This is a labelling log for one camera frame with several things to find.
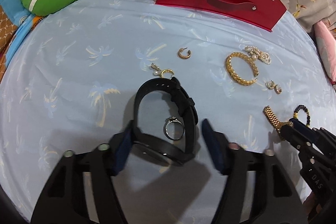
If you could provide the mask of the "gold link watch band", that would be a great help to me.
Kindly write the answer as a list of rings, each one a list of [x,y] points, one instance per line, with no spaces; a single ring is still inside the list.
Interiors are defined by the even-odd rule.
[[[281,140],[285,140],[285,138],[281,135],[281,128],[282,126],[289,125],[293,126],[293,122],[281,122],[274,114],[273,110],[270,108],[270,106],[266,106],[263,108],[263,113],[266,116],[268,122],[272,125],[272,127],[277,131],[279,138]]]

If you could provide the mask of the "black wrist watch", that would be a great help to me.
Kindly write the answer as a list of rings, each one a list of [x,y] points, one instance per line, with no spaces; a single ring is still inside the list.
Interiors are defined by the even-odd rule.
[[[183,128],[181,137],[185,139],[184,149],[180,149],[156,136],[143,133],[138,127],[138,110],[142,99],[149,93],[157,91],[169,94],[171,102],[174,102],[178,108],[178,114],[182,120],[180,121],[173,115],[170,116],[165,120],[163,132],[168,139],[177,141],[177,138],[169,135],[168,127],[172,123],[180,124]],[[182,166],[195,157],[194,150],[197,141],[196,127],[198,124],[198,115],[193,99],[189,97],[175,77],[171,79],[151,79],[142,84],[135,95],[133,117],[132,141],[140,151],[157,160],[176,166]]]

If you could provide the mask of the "gold braided bangle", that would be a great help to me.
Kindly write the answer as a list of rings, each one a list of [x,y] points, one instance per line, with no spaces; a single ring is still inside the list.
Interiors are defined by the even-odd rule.
[[[251,86],[257,82],[259,69],[248,55],[242,52],[232,52],[224,63],[229,77],[241,86]]]

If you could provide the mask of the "small gold stud earrings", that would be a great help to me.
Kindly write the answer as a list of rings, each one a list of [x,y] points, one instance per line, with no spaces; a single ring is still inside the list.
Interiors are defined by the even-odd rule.
[[[279,84],[276,84],[273,80],[269,80],[265,83],[265,86],[270,89],[274,90],[276,94],[281,94],[282,93],[282,88]]]

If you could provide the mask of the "pink pillow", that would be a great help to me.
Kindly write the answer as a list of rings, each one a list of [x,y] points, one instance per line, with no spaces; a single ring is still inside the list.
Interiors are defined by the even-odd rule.
[[[335,85],[335,38],[322,21],[314,25],[314,32],[323,67],[331,83]]]

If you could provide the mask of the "light blue palm-print sheet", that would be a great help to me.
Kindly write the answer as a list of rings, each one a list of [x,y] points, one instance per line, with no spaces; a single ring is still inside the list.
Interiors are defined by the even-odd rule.
[[[63,157],[106,153],[129,223],[210,223],[226,176],[202,122],[275,152],[302,200],[298,151],[268,122],[299,105],[335,131],[317,46],[286,12],[271,31],[155,0],[78,0],[11,45],[1,81],[1,187],[29,221]]]

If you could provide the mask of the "small gold hoop earring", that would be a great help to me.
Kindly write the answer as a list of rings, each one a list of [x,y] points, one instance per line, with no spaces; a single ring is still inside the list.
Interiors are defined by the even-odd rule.
[[[189,59],[191,57],[191,51],[188,50],[187,48],[180,48],[177,53],[178,57],[180,59]]]

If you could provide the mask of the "gold pearl drop earring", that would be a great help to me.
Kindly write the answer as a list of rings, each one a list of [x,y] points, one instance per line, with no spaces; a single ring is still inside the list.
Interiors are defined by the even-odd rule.
[[[168,79],[171,79],[175,73],[173,70],[171,69],[161,69],[160,67],[158,67],[157,65],[155,65],[154,63],[152,63],[150,65],[151,69],[153,69],[153,75],[156,77],[159,77],[161,79],[165,79],[165,75],[168,75]]]

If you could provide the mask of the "colourful cartoon bedding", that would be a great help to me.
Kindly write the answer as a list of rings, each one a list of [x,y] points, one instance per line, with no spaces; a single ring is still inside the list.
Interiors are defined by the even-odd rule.
[[[1,0],[1,77],[27,34],[42,20],[22,0]]]

